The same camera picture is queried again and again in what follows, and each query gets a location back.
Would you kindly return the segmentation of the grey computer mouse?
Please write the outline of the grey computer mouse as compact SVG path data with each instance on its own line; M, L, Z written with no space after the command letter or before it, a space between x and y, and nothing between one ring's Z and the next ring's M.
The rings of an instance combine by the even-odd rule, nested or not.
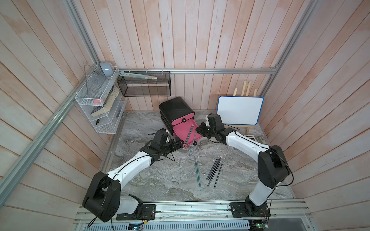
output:
M114 67L110 62L101 62L100 67L106 78L111 78L114 74Z

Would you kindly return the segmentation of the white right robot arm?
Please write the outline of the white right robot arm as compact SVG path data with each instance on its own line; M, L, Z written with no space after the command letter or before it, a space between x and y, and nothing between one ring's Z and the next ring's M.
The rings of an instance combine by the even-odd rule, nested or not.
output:
M247 196L245 207L258 209L263 206L276 187L289 176L292 171L288 161L278 145L268 146L253 141L233 128L226 128L218 114L208 114L207 122L201 123L196 132L201 136L231 146L248 155L257 162L258 183Z

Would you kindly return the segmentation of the wooden easel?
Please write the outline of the wooden easel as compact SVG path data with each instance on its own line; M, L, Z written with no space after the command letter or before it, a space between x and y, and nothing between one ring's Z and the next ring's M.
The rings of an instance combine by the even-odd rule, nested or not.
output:
M233 91L232 96L237 96L237 91L238 91L238 89L235 88L234 91ZM250 92L251 92L251 81L249 81L249 82L244 81L240 96L249 97ZM253 97L256 97L256 96L257 96L257 89L254 89L253 90ZM253 126L247 126L247 125L242 125L242 126L239 126L239 127L240 128L246 128L246 133L245 133L246 135L249 135L250 128L253 128Z

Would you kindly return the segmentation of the black stapler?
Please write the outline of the black stapler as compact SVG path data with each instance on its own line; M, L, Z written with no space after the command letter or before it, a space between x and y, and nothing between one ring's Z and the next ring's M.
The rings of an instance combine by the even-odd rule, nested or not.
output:
M267 141L263 137L256 137L256 139L258 140L259 143L268 144Z

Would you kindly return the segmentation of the white board with blue frame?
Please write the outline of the white board with blue frame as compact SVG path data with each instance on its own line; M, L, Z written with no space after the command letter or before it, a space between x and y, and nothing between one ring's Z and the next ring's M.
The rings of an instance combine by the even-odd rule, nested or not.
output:
M263 97L220 96L217 114L227 125L254 126L258 123Z

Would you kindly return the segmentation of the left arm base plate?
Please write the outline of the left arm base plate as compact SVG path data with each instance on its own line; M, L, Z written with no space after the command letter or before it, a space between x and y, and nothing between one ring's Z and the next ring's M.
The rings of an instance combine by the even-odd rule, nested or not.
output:
M116 220L153 220L156 216L156 205L139 205L133 214L122 213L116 216Z

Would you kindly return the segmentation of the white calculator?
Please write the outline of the white calculator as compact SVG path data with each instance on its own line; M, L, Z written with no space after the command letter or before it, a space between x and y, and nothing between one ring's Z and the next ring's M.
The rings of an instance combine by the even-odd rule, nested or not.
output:
M260 140L258 138L256 138L254 135L248 135L248 138L253 140L253 141L257 141L259 142Z

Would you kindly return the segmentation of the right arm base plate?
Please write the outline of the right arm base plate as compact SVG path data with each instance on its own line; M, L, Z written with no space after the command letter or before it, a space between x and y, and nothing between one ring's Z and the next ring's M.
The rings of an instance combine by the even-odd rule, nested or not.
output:
M270 209L265 202L261 206L255 206L252 202L234 202L229 204L229 209L234 218L264 217L271 216Z

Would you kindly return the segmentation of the black drawer cabinet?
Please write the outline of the black drawer cabinet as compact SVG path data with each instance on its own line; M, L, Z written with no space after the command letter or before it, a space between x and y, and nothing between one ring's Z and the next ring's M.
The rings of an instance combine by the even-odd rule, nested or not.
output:
M174 134L171 122L194 111L182 97L175 97L159 105L161 120L171 135Z

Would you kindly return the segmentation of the book on shelf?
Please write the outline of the book on shelf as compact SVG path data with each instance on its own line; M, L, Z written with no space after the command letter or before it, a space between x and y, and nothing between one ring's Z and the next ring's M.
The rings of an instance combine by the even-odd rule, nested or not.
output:
M96 106L91 112L91 116L97 117L102 114L106 114L112 108L114 101L116 100L117 96L119 95L119 89L113 85L111 88L106 100L103 103L103 106Z

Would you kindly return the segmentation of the green pencil bundle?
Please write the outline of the green pencil bundle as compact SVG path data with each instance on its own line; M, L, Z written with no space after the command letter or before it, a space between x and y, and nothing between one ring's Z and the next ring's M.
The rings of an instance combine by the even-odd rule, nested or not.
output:
M198 182L198 186L199 186L199 190L201 191L201 181L200 181L200 175L199 175L199 169L198 169L198 162L197 162L197 159L195 158L194 159L194 162L195 162L195 168L196 168L196 176L197 176L197 182Z

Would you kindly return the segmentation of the black pencil bundle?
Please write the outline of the black pencil bundle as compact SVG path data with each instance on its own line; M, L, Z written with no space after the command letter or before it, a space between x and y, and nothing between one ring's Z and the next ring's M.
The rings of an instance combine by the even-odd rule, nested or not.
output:
M210 186L210 184L213 180L213 177L214 177L218 167L220 166L220 163L221 163L222 159L223 159L223 157L217 157L217 159L215 160L214 165L212 166L212 168L210 170L210 173L207 177L207 180L209 181L208 184L207 184L208 187Z

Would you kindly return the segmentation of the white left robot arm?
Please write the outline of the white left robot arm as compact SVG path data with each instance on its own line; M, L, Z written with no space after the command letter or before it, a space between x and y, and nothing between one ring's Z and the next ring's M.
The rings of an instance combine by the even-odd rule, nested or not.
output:
M134 195L121 197L121 190L129 181L155 162L167 158L184 146L178 138L171 138L166 129L154 133L154 138L148 141L137 154L120 167L94 175L82 206L102 222L108 222L115 215L125 220L136 220L145 217L143 202Z

